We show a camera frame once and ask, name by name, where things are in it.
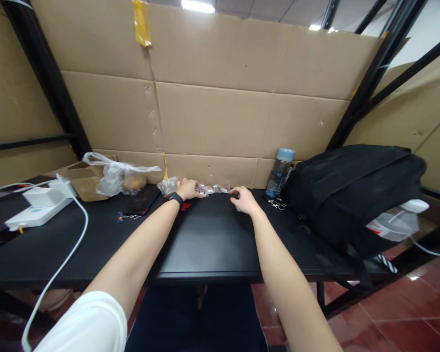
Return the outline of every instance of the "black wristwatch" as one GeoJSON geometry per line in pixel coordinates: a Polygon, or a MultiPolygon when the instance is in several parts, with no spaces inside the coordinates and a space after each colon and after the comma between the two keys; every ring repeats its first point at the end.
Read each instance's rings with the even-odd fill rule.
{"type": "Polygon", "coordinates": [[[178,193],[176,193],[176,192],[174,192],[172,195],[171,195],[171,197],[169,197],[167,200],[165,200],[165,201],[169,201],[169,200],[172,200],[172,199],[174,199],[175,201],[177,201],[178,203],[179,203],[179,208],[181,209],[182,208],[182,205],[184,204],[184,200],[182,199],[182,197],[178,194],[178,193]]]}

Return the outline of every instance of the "ceiling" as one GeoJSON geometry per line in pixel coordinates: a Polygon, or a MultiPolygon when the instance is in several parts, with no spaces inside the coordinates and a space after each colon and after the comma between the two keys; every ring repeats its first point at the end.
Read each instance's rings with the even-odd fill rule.
{"type": "MultiPolygon", "coordinates": [[[[148,0],[181,7],[181,0],[148,0]]],[[[244,18],[284,22],[309,27],[321,24],[328,0],[199,0],[215,7],[216,12],[244,18]]],[[[332,27],[354,32],[376,0],[341,0],[332,27]]],[[[387,0],[372,23],[362,33],[378,36],[397,0],[387,0]]]]}

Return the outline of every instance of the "forearm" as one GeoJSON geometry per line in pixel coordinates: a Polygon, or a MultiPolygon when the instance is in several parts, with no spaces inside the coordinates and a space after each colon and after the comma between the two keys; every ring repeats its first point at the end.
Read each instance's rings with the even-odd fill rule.
{"type": "Polygon", "coordinates": [[[178,211],[179,203],[175,200],[170,200],[155,210],[106,263],[84,294],[92,291],[109,293],[120,303],[129,318],[178,211]]]}
{"type": "Polygon", "coordinates": [[[306,278],[265,213],[251,214],[259,263],[293,351],[342,351],[306,278]]]}

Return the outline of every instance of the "person's lap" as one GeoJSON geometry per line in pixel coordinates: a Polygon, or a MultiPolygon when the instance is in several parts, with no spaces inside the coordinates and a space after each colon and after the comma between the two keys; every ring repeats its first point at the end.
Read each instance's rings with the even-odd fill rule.
{"type": "Polygon", "coordinates": [[[201,309],[193,286],[151,287],[126,345],[136,351],[267,351],[251,287],[209,285],[201,309]]]}

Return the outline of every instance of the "keychain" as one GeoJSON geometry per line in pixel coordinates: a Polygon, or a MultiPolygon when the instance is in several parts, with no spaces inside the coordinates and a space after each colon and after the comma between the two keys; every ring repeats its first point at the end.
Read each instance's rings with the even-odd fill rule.
{"type": "Polygon", "coordinates": [[[117,223],[121,223],[124,221],[124,218],[129,218],[132,220],[137,220],[138,218],[141,218],[140,215],[124,215],[123,212],[117,213],[117,223]]]}
{"type": "Polygon", "coordinates": [[[285,210],[285,208],[287,208],[287,205],[286,204],[280,204],[280,203],[277,203],[275,200],[273,200],[273,199],[270,199],[270,200],[268,200],[268,202],[270,203],[270,204],[272,204],[272,206],[274,207],[274,208],[277,208],[277,209],[279,209],[279,210],[285,210]]]}
{"type": "Polygon", "coordinates": [[[285,210],[285,208],[287,208],[287,204],[278,196],[274,199],[270,199],[270,197],[263,195],[263,198],[276,209],[285,210]]]}

